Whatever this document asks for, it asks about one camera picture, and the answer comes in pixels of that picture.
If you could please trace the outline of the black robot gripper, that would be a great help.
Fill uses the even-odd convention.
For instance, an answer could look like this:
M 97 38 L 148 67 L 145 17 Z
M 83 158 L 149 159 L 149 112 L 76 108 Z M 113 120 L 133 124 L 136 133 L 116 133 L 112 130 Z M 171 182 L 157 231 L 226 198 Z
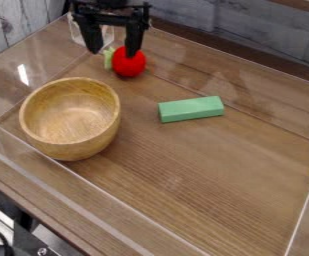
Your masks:
M 96 54 L 103 46 L 99 25 L 125 26 L 125 56 L 132 58 L 149 26 L 151 4 L 147 1 L 132 3 L 131 0 L 69 0 L 69 4 L 88 51 Z

